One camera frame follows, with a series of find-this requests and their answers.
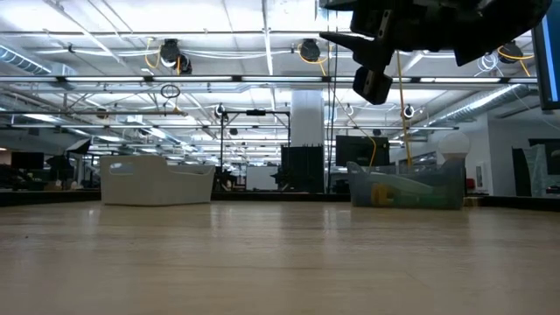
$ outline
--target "black panel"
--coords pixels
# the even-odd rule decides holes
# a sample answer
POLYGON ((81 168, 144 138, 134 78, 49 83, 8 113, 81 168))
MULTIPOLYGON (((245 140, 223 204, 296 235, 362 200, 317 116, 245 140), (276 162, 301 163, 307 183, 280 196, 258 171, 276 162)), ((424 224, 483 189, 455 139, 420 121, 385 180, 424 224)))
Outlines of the black panel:
MULTIPOLYGON (((389 140, 379 136, 373 139, 377 145, 373 166, 389 165, 389 140)), ((374 145, 366 136, 336 136, 337 166, 346 166, 348 162, 369 166, 373 154, 374 145)))

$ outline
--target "black monitor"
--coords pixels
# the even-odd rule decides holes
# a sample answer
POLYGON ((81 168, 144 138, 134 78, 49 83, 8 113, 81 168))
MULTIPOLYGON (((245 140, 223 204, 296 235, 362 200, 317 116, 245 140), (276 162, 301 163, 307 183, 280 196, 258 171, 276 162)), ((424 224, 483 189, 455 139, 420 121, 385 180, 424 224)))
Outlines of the black monitor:
MULTIPOLYGON (((389 165, 389 140, 386 137, 373 136, 377 149, 372 166, 389 165)), ((374 144, 366 136, 336 136, 336 165, 346 166, 355 162, 369 166, 374 153, 374 144)))
POLYGON ((560 0, 533 30, 536 71, 542 109, 560 109, 560 0))
POLYGON ((45 154, 41 152, 12 152, 11 167, 22 170, 42 170, 45 154))

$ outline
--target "pipe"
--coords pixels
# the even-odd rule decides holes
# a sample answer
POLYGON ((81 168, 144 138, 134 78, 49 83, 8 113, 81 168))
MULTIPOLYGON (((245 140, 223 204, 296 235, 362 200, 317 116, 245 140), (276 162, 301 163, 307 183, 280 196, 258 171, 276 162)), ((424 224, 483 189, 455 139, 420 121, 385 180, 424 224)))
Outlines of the pipe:
POLYGON ((135 73, 134 71, 124 60, 122 60, 119 56, 115 55, 110 49, 108 49, 102 42, 100 42, 92 33, 90 33, 85 27, 83 27, 78 21, 74 20, 70 15, 68 15, 64 10, 59 7, 56 3, 51 2, 51 0, 43 0, 45 4, 48 4, 53 10, 57 11, 61 16, 66 18, 68 21, 74 23, 78 28, 80 28, 82 34, 87 38, 91 39, 96 45, 98 45, 102 50, 109 53, 116 62, 120 63, 124 67, 128 68, 130 71, 135 73))
MULTIPOLYGON (((441 126, 449 121, 457 123, 458 121, 462 121, 467 118, 474 118, 475 116, 486 113, 492 109, 497 109, 502 105, 528 96, 530 93, 531 89, 526 84, 508 85, 496 88, 492 91, 480 92, 469 96, 462 101, 456 102, 449 108, 447 113, 443 113, 442 110, 431 119, 425 119, 421 122, 417 122, 414 126, 419 125, 429 128, 441 126)), ((400 133, 398 136, 394 136, 393 139, 398 139, 400 137, 403 137, 403 133, 400 133)))

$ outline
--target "duct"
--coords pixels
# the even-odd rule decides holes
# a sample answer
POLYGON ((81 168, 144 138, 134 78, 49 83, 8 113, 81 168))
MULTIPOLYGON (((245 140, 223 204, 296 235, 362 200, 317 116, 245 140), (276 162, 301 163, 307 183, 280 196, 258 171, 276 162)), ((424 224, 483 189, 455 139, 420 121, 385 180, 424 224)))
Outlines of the duct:
MULTIPOLYGON (((436 127, 449 121, 461 122, 474 118, 480 114, 484 114, 492 109, 513 102, 530 95, 531 88, 526 84, 514 84, 505 87, 496 88, 493 91, 480 92, 473 96, 469 96, 451 106, 447 113, 440 112, 430 119, 418 122, 415 125, 424 127, 436 127)), ((414 134, 419 130, 412 130, 410 134, 414 134)), ((398 139, 403 137, 403 133, 393 137, 398 139)))
POLYGON ((26 50, 9 45, 0 39, 0 61, 18 67, 21 70, 35 75, 76 75, 76 71, 70 66, 47 62, 36 56, 32 56, 26 50))

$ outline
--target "white column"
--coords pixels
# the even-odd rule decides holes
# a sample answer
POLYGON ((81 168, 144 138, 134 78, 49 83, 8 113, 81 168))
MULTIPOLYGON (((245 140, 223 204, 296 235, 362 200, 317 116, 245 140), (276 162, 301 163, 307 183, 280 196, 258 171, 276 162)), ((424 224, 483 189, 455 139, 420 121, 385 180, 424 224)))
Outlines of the white column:
POLYGON ((291 92, 291 146, 325 145, 323 90, 291 92))

